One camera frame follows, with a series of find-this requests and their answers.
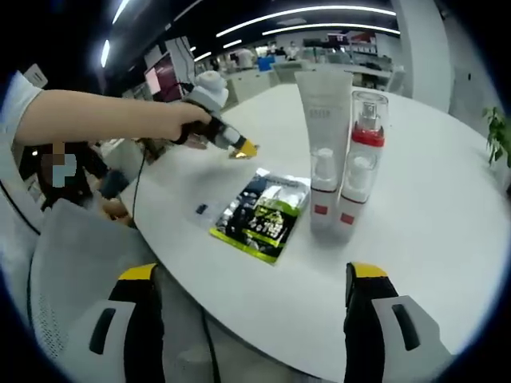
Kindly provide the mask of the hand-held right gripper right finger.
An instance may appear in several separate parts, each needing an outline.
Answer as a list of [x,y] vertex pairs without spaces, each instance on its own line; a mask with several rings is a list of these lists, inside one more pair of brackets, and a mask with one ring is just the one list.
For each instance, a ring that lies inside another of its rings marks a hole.
[[453,355],[435,320],[381,268],[352,262],[346,273],[344,381],[436,381]]

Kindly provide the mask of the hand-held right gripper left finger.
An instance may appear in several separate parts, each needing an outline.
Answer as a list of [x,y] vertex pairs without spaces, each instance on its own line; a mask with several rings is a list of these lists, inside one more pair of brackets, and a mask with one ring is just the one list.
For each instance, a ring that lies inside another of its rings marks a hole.
[[101,357],[114,377],[108,382],[163,382],[162,303],[156,264],[124,271],[93,322],[87,350]]

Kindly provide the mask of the person's left hand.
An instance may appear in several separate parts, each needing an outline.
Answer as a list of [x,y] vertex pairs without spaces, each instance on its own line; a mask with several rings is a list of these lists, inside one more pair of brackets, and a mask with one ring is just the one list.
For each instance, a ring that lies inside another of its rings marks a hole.
[[169,112],[171,127],[168,139],[174,144],[184,144],[193,125],[208,125],[212,120],[204,109],[186,102],[170,104]]

